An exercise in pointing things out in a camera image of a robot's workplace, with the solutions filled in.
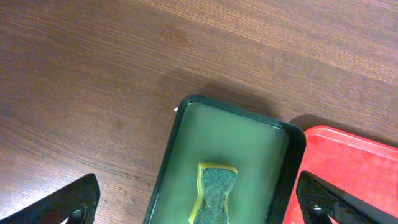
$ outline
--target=wooden table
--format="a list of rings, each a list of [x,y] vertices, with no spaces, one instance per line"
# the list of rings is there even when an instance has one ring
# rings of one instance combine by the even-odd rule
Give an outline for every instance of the wooden table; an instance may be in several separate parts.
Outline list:
[[[0,2],[0,218],[96,174],[142,223],[181,99],[398,146],[395,0]]]

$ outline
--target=sponge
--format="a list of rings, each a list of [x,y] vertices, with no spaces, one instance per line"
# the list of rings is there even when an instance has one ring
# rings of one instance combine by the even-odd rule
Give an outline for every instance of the sponge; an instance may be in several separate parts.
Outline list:
[[[189,218],[190,224],[229,224],[228,195],[237,177],[235,167],[200,163],[198,198]]]

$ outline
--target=tray rim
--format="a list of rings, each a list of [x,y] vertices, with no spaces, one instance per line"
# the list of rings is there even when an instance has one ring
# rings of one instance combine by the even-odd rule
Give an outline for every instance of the tray rim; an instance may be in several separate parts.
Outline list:
[[[279,177],[275,188],[275,193],[272,197],[272,201],[269,207],[267,220],[264,220],[266,223],[282,223],[305,151],[306,138],[304,132],[298,126],[295,126],[293,124],[279,121],[261,114],[254,113],[252,111],[247,111],[243,108],[232,106],[228,103],[197,94],[188,95],[180,102],[178,106],[177,114],[174,119],[172,130],[170,132],[169,141],[167,143],[162,163],[160,165],[159,173],[154,185],[154,189],[152,191],[152,195],[150,196],[143,223],[150,224],[150,221],[152,220],[157,197],[159,196],[159,189],[164,178],[167,164],[169,163],[169,158],[172,152],[172,148],[174,146],[175,138],[177,137],[182,116],[185,112],[185,108],[190,103],[194,102],[203,103],[209,106],[213,106],[215,108],[219,108],[221,110],[244,116],[246,118],[269,124],[271,126],[275,126],[277,128],[283,129],[288,134],[289,143],[284,159],[282,161],[282,167],[279,171]]]
[[[323,138],[341,142],[349,146],[381,154],[383,154],[383,152],[386,150],[392,152],[398,151],[398,148],[325,125],[314,126],[305,130],[304,133],[307,138],[312,136],[321,136]]]

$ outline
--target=red tray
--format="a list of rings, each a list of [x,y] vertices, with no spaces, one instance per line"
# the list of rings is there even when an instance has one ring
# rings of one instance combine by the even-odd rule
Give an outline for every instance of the red tray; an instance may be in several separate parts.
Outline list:
[[[398,217],[398,148],[326,126],[305,131],[307,148],[300,166],[364,202]],[[285,224],[304,223],[296,183]]]

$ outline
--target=green liquid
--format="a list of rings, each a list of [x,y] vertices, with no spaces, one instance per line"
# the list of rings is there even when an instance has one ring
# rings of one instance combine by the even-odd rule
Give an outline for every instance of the green liquid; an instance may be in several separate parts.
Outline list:
[[[203,103],[185,108],[152,224],[188,224],[200,162],[234,166],[231,224],[264,223],[289,141],[284,130]]]

